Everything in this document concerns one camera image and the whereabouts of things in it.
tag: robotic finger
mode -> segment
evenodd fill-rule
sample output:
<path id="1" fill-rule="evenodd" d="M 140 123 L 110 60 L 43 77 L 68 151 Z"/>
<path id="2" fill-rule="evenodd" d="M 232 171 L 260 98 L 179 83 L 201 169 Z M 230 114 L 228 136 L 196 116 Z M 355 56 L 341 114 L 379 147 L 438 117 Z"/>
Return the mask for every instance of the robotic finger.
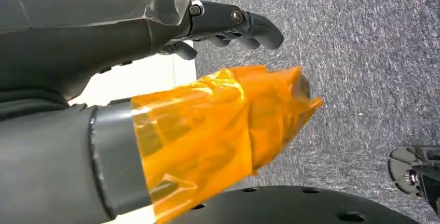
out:
<path id="1" fill-rule="evenodd" d="M 188 9 L 190 30 L 186 37 L 171 40 L 161 54 L 179 53 L 185 60 L 197 54 L 189 46 L 176 44 L 183 40 L 208 40 L 217 47 L 225 47 L 236 39 L 246 49 L 278 49 L 284 37 L 267 18 L 243 11 L 235 5 L 208 1 L 195 1 Z"/>

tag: gray carpet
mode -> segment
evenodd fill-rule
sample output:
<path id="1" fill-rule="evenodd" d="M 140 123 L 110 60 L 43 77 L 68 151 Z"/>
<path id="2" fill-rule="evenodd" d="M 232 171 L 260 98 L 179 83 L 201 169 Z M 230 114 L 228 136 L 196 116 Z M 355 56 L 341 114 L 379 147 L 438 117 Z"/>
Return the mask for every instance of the gray carpet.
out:
<path id="1" fill-rule="evenodd" d="M 271 19 L 276 51 L 197 44 L 198 76 L 223 67 L 304 67 L 321 108 L 286 151 L 235 188 L 307 185 L 367 197 L 421 223 L 432 210 L 389 180 L 399 145 L 438 144 L 440 0 L 211 0 Z"/>

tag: black circular plate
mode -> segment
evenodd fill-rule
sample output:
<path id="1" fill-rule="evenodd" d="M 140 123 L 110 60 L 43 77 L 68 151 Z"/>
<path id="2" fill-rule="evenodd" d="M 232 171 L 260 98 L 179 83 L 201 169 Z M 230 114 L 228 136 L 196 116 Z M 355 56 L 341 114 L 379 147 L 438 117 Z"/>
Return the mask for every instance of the black circular plate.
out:
<path id="1" fill-rule="evenodd" d="M 173 220 L 173 224 L 418 224 L 368 199 L 337 191 L 270 186 L 228 191 Z"/>

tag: metal screw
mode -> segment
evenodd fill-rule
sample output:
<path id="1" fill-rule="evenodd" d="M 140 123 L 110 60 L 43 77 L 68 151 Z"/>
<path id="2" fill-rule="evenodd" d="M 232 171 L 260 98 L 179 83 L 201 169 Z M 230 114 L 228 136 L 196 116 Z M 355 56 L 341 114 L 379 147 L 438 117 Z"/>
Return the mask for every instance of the metal screw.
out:
<path id="1" fill-rule="evenodd" d="M 239 8 L 232 10 L 232 20 L 235 23 L 241 23 L 241 21 L 243 21 L 243 12 Z"/>
<path id="2" fill-rule="evenodd" d="M 200 9 L 200 7 L 198 5 L 191 5 L 189 7 L 189 13 L 193 16 L 198 16 L 198 15 L 202 14 L 202 10 Z"/>
<path id="3" fill-rule="evenodd" d="M 408 185 L 411 186 L 415 186 L 416 184 L 419 183 L 419 177 L 417 175 L 417 172 L 413 170 L 407 170 L 403 178 L 408 183 Z"/>

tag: orange plastic wrap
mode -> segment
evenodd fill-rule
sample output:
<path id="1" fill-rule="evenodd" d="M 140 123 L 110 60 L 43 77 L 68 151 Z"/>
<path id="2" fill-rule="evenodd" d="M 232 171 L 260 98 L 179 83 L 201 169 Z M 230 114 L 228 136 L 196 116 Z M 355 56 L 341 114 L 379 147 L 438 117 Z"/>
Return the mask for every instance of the orange plastic wrap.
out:
<path id="1" fill-rule="evenodd" d="M 299 67 L 224 69 L 131 100 L 157 223 L 269 163 L 322 104 L 301 89 Z"/>

